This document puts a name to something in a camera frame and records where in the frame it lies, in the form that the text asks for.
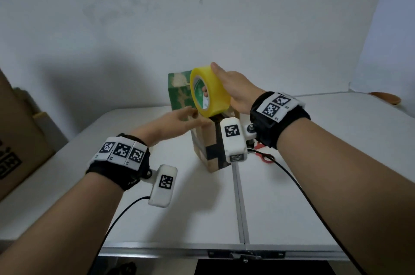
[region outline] metal bolt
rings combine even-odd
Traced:
[[[248,133],[255,133],[255,128],[253,124],[249,124],[246,130],[248,131]]]

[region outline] finger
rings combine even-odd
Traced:
[[[212,120],[200,116],[197,119],[185,121],[183,123],[184,123],[185,130],[189,131],[192,128],[196,128],[198,126],[208,126],[210,125],[210,123],[212,123]]]
[[[212,72],[221,80],[222,83],[227,79],[227,72],[215,62],[210,63],[210,68],[212,69]]]
[[[195,108],[192,108],[192,106],[187,106],[187,107],[184,107],[182,109],[176,110],[176,115],[180,120],[185,119],[188,116],[193,116],[197,113],[198,113],[198,110],[195,109]]]

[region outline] yellow tape roll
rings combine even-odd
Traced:
[[[203,95],[204,86],[207,88],[208,97]],[[190,74],[190,90],[196,108],[205,118],[226,111],[231,103],[230,94],[223,88],[210,66],[193,69]]]

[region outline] table surface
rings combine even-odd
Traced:
[[[317,124],[415,181],[415,119],[366,94],[300,98]],[[120,109],[99,118],[0,202],[0,239],[16,239],[68,191],[106,137],[169,110]],[[277,151],[272,153],[286,166]],[[208,173],[193,152],[190,133],[153,148],[151,167],[162,163],[179,169],[170,206],[160,209],[147,201],[134,205],[113,228],[106,247],[341,251],[286,174],[253,154],[235,171],[246,247],[239,241],[231,167]],[[115,217],[151,188],[139,183],[126,192]]]
[[[70,141],[0,202],[0,239],[16,239],[86,171],[86,164],[108,136],[127,132],[169,111],[170,107],[111,111]],[[232,168],[208,173],[193,152],[190,132],[151,150],[150,166],[167,164],[179,174],[168,208],[135,204],[117,222],[105,246],[228,248],[242,246]],[[141,182],[124,193],[115,217],[134,200],[150,195]]]
[[[415,182],[415,119],[368,94],[299,99],[315,123]],[[276,150],[263,150],[289,169]],[[250,154],[246,162],[239,163],[239,175],[247,249],[341,251],[295,184],[276,165]]]

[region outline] black cable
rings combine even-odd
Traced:
[[[357,270],[362,274],[362,275],[366,275],[367,273],[363,270],[363,268],[358,264],[358,262],[354,259],[354,257],[350,254],[350,252],[343,246],[343,244],[340,242],[340,240],[336,237],[336,235],[333,233],[333,231],[330,229],[330,227],[327,225],[327,223],[324,221],[324,219],[322,218],[322,216],[320,215],[320,213],[317,211],[317,209],[314,207],[314,205],[311,203],[310,199],[308,198],[307,194],[304,192],[304,190],[302,189],[302,187],[300,186],[300,184],[297,182],[297,180],[293,177],[293,175],[291,173],[288,172],[288,170],[286,168],[284,168],[283,166],[281,166],[276,160],[275,157],[273,155],[270,154],[266,154],[264,152],[259,152],[255,149],[251,149],[248,148],[248,152],[255,152],[257,154],[262,155],[265,158],[268,158],[269,160],[271,160],[273,163],[275,163],[279,168],[283,169],[284,172],[286,174],[288,174],[288,176],[294,181],[294,183],[296,184],[296,186],[299,188],[299,190],[301,191],[301,193],[304,195],[305,199],[307,200],[307,202],[310,204],[311,208],[314,210],[314,213],[316,213],[317,217],[321,220],[321,222],[323,223],[324,227],[326,227],[326,229],[328,230],[328,232],[330,233],[330,235],[334,238],[334,240],[337,242],[337,244],[340,246],[340,248],[343,250],[343,252],[345,252],[345,254],[347,255],[347,257],[350,259],[350,261],[354,264],[354,266],[357,268]]]
[[[128,206],[127,206],[127,208],[125,209],[125,210],[123,210],[122,211],[122,213],[117,217],[117,219],[116,220],[114,220],[114,222],[112,223],[112,225],[111,225],[111,227],[110,227],[110,229],[108,229],[108,231],[107,231],[107,233],[106,233],[106,235],[105,235],[105,237],[104,237],[104,240],[102,241],[102,243],[101,243],[101,245],[100,245],[100,248],[98,249],[98,252],[97,252],[97,254],[95,255],[95,257],[94,257],[94,261],[92,261],[92,264],[91,264],[91,267],[89,268],[89,271],[88,271],[88,273],[87,273],[87,275],[90,275],[91,274],[91,272],[92,272],[92,269],[93,269],[93,267],[94,267],[94,264],[95,264],[95,261],[96,261],[96,259],[97,259],[97,257],[98,257],[98,254],[100,254],[100,251],[101,251],[101,249],[102,249],[102,246],[104,245],[104,242],[105,242],[105,240],[107,240],[107,237],[108,237],[108,235],[110,234],[110,231],[112,230],[112,227],[114,227],[114,225],[117,223],[117,221],[121,218],[121,216],[131,207],[131,206],[133,206],[135,203],[137,203],[138,201],[141,201],[142,199],[150,199],[150,197],[142,197],[142,198],[139,198],[139,199],[136,199],[134,202],[132,202],[131,204],[129,204]]]

